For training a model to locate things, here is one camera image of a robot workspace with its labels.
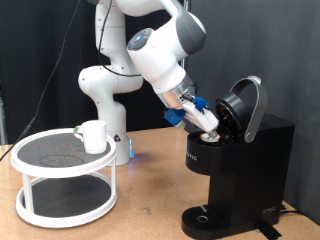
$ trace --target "cable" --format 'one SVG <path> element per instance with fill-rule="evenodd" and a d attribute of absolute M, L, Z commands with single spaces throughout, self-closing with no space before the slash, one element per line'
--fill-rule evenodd
<path fill-rule="evenodd" d="M 29 130 L 30 130 L 31 126 L 32 126 L 32 124 L 33 124 L 34 121 L 36 120 L 36 118 L 37 118 L 37 116 L 38 116 L 40 104 L 41 104 L 41 102 L 42 102 L 42 99 L 43 99 L 43 96 L 44 96 L 44 94 L 45 94 L 45 91 L 46 91 L 46 89 L 47 89 L 47 87 L 48 87 L 48 85 L 49 85 L 49 83 L 50 83 L 50 81 L 51 81 L 51 79 L 52 79 L 52 77 L 53 77 L 53 74 L 54 74 L 55 71 L 57 70 L 57 67 L 58 67 L 58 65 L 59 65 L 59 63 L 60 63 L 61 56 L 62 56 L 62 53 L 63 53 L 63 50 L 64 50 L 64 45 L 65 45 L 65 43 L 66 43 L 67 35 L 68 35 L 68 33 L 69 33 L 69 30 L 70 30 L 70 27 L 71 27 L 71 25 L 72 25 L 72 23 L 73 23 L 73 20 L 74 20 L 76 14 L 77 14 L 77 12 L 78 12 L 80 2 L 81 2 L 81 0 L 78 1 L 76 10 L 75 10 L 74 13 L 73 13 L 72 19 L 71 19 L 71 21 L 70 21 L 70 23 L 69 23 L 69 26 L 68 26 L 68 28 L 67 28 L 67 31 L 66 31 L 66 33 L 65 33 L 65 35 L 64 35 L 63 42 L 62 42 L 62 47 L 61 47 L 61 51 L 60 51 L 58 60 L 57 60 L 55 66 L 54 66 L 54 68 L 53 68 L 53 70 L 52 70 L 52 72 L 51 72 L 51 74 L 50 74 L 49 79 L 47 80 L 47 83 L 46 83 L 44 89 L 43 89 L 43 92 L 42 92 L 41 97 L 40 97 L 40 101 L 39 101 L 39 103 L 38 103 L 38 107 L 37 107 L 36 114 L 34 115 L 34 117 L 32 118 L 32 120 L 30 121 L 30 123 L 28 124 L 28 126 L 23 130 L 23 132 L 22 132 L 22 134 L 20 135 L 20 137 L 18 138 L 18 140 L 8 149 L 8 151 L 5 152 L 5 154 L 3 154 L 3 156 L 0 158 L 0 162 L 1 162 L 2 159 L 11 151 L 11 149 L 12 149 L 25 135 L 27 135 L 27 133 L 29 132 Z"/>
<path fill-rule="evenodd" d="M 281 211 L 280 212 L 280 216 L 283 216 L 284 214 L 287 214 L 287 213 L 297 213 L 297 214 L 303 214 L 303 212 L 299 211 L 299 210 L 292 210 L 292 211 Z"/>
<path fill-rule="evenodd" d="M 102 63 L 102 61 L 101 61 L 101 43 L 102 43 L 102 37 L 103 37 L 103 33 L 104 33 L 104 26 L 106 25 L 106 22 L 107 22 L 109 13 L 110 13 L 111 5 L 112 5 L 112 0 L 110 0 L 109 8 L 108 8 L 106 17 L 104 18 L 104 22 L 103 22 L 103 25 L 102 25 L 100 42 L 99 42 L 99 49 L 98 49 L 99 62 L 100 62 L 100 64 L 102 65 L 102 67 L 104 67 L 106 70 L 108 70 L 109 72 L 112 72 L 112 73 L 114 73 L 114 74 L 116 74 L 116 75 L 118 75 L 118 76 L 122 76 L 122 77 L 138 77 L 138 76 L 141 76 L 141 74 L 137 74 L 137 75 L 124 75 L 124 74 L 121 74 L 121 73 L 114 72 L 114 71 L 112 71 L 111 69 L 107 68 L 107 67 Z"/>

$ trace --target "coffee machine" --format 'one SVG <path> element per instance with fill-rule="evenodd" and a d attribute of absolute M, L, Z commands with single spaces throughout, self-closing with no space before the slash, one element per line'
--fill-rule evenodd
<path fill-rule="evenodd" d="M 253 109 L 238 96 L 249 84 L 257 90 Z M 182 215 L 182 230 L 189 237 L 219 239 L 254 229 L 264 233 L 278 223 L 294 124 L 264 113 L 267 101 L 259 78 L 241 79 L 216 101 L 219 141 L 205 141 L 203 132 L 189 134 L 186 165 L 210 176 L 208 204 Z"/>

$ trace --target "drip tray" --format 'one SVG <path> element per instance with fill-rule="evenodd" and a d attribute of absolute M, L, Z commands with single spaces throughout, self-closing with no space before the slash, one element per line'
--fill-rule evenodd
<path fill-rule="evenodd" d="M 45 179 L 32 186 L 34 213 L 50 218 L 78 216 L 105 204 L 111 196 L 107 182 L 91 175 Z"/>
<path fill-rule="evenodd" d="M 183 213 L 182 230 L 195 239 L 218 239 L 229 233 L 229 226 L 208 205 L 204 205 Z"/>

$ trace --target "coffee machine logo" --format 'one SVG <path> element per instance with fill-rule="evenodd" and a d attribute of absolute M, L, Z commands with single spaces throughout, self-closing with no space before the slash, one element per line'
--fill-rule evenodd
<path fill-rule="evenodd" d="M 197 160 L 198 160 L 198 157 L 197 157 L 197 156 L 194 156 L 194 155 L 190 154 L 188 151 L 187 151 L 187 156 L 188 156 L 189 158 L 191 158 L 192 160 L 194 160 L 194 161 L 197 161 Z"/>

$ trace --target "two-tier stand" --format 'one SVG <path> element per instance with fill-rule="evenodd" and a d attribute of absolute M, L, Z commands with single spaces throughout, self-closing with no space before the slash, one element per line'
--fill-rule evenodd
<path fill-rule="evenodd" d="M 17 196 L 19 216 L 47 228 L 91 222 L 117 201 L 116 144 L 107 137 L 107 150 L 87 154 L 73 129 L 29 136 L 12 149 L 11 163 L 22 173 L 24 187 Z M 111 164 L 111 179 L 97 172 Z"/>

